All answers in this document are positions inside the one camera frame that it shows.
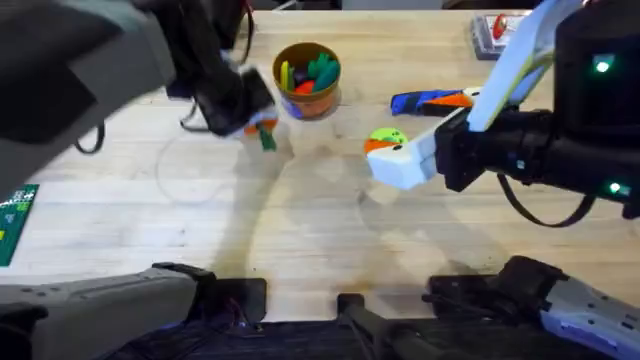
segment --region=green circuit board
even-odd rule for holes
[[[9,266],[39,185],[24,185],[0,202],[0,266]]]

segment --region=black cable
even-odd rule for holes
[[[229,325],[229,327],[227,329],[225,329],[224,331],[218,331],[220,334],[225,335],[225,336],[231,336],[231,337],[236,337],[236,338],[240,338],[240,339],[255,339],[255,338],[263,338],[264,334],[249,334],[249,335],[240,335],[240,334],[232,334],[229,331],[231,329],[233,329],[234,327],[237,327],[239,324],[237,323],[238,321],[244,323],[244,327],[249,327],[253,330],[257,330],[259,325],[256,325],[254,323],[251,322],[251,320],[249,319],[249,317],[247,316],[247,313],[244,311],[244,309],[242,308],[242,306],[240,306],[240,304],[238,304],[237,301],[235,301],[233,298],[229,298],[227,299],[227,303],[233,305],[232,307],[234,309],[230,309],[230,307],[227,305],[227,308],[230,309],[233,313],[233,321],[232,323]]]
[[[498,182],[500,182],[500,187],[502,187],[504,195],[507,197],[507,200],[509,200],[509,204],[511,204],[511,206],[513,206],[513,208],[516,209],[516,211],[520,213],[520,215],[524,216],[527,220],[531,221],[534,224],[550,228],[563,228],[577,223],[578,221],[582,220],[589,213],[589,211],[591,211],[593,203],[596,201],[595,196],[585,195],[582,198],[580,205],[578,205],[576,211],[574,211],[573,214],[571,214],[568,218],[559,223],[548,224],[539,220],[537,217],[531,214],[529,210],[527,210],[524,205],[522,205],[520,201],[518,201],[518,198],[516,197],[516,194],[513,193],[513,189],[511,189],[511,185],[509,185],[509,181],[507,180],[506,176],[498,174]]]
[[[358,330],[358,328],[356,327],[356,324],[353,321],[353,319],[350,316],[346,316],[346,319],[347,319],[347,322],[349,323],[349,327],[351,327],[351,330],[353,330],[353,333],[356,336],[356,339],[358,339],[358,343],[360,343],[360,347],[362,348],[364,357],[367,358],[367,360],[375,360],[376,357],[373,354],[373,350],[371,350],[371,348],[367,346],[367,343],[362,338],[362,335],[360,334],[360,330]]]
[[[247,19],[249,20],[249,37],[247,38],[247,46],[244,49],[244,55],[242,56],[242,60],[240,60],[241,64],[244,64],[247,61],[247,58],[249,58],[251,44],[253,43],[253,35],[256,29],[256,24],[253,19],[253,13],[251,11],[251,5],[249,5],[249,0],[244,1],[244,6],[247,12]]]
[[[93,148],[91,149],[83,148],[82,145],[80,145],[80,141],[78,140],[76,141],[75,144],[73,144],[78,151],[80,151],[84,155],[95,155],[98,152],[100,152],[100,150],[102,150],[102,145],[104,145],[104,137],[106,135],[106,129],[104,124],[98,125],[97,129],[98,129],[98,134],[96,135],[97,137],[96,144],[93,146]]]
[[[191,110],[189,110],[189,114],[187,114],[187,116],[180,119],[180,126],[186,131],[192,132],[192,133],[209,133],[210,132],[209,128],[206,126],[193,126],[193,125],[187,124],[195,116],[196,110],[198,110],[198,104],[194,102],[193,105],[191,106]]]
[[[253,44],[253,36],[255,34],[255,28],[256,28],[251,5],[249,5],[249,0],[244,0],[244,7],[245,7],[245,11],[247,12],[247,19],[249,21],[249,36],[247,38],[247,46],[244,49],[244,54],[242,55],[240,64],[244,64],[249,58],[249,53],[251,52],[251,46]],[[198,104],[197,102],[194,102],[193,106],[191,107],[191,110],[189,110],[189,113],[184,118],[180,119],[180,126],[184,130],[191,133],[200,133],[200,134],[210,133],[211,131],[206,126],[192,126],[187,124],[189,121],[193,119],[197,109],[198,109]]]

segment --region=pen holder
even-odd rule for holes
[[[299,67],[306,68],[309,62],[317,59],[321,53],[328,54],[331,60],[338,62],[340,72],[342,71],[342,64],[331,49],[311,42],[298,43],[287,47],[278,54],[273,62],[273,77],[282,95],[282,104],[289,114],[297,119],[317,120],[337,105],[340,73],[338,73],[336,80],[326,89],[311,94],[298,94],[287,90],[286,85],[280,83],[281,65],[284,61],[288,61],[296,69]]]

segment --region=wooden table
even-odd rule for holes
[[[303,123],[282,111],[275,154],[256,143],[186,134],[188,104],[152,94],[115,114],[104,150],[69,150],[35,175],[42,184],[3,282],[137,272],[178,261],[221,277],[269,281],[268,321],[330,319],[340,292],[362,292],[383,316],[429,314],[430,275],[495,272],[515,254],[560,266],[640,305],[640,239],[621,207],[600,201],[569,229],[520,217],[495,177],[467,191],[442,179],[402,192],[375,183],[362,144],[389,125],[414,136],[435,119],[390,115],[393,94],[482,85],[472,12],[258,12],[250,62],[275,94],[271,62],[284,47],[317,41],[343,62],[342,100],[329,118]],[[551,107],[552,79],[526,107]],[[516,187],[548,220],[579,196]]]

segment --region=red object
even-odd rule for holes
[[[504,35],[504,32],[507,31],[507,15],[500,14],[496,18],[496,22],[493,24],[493,38],[498,40]]]
[[[302,84],[300,84],[300,86],[298,86],[295,90],[296,94],[311,94],[311,92],[313,91],[313,85],[315,84],[315,81],[313,80],[308,80],[303,82]]]

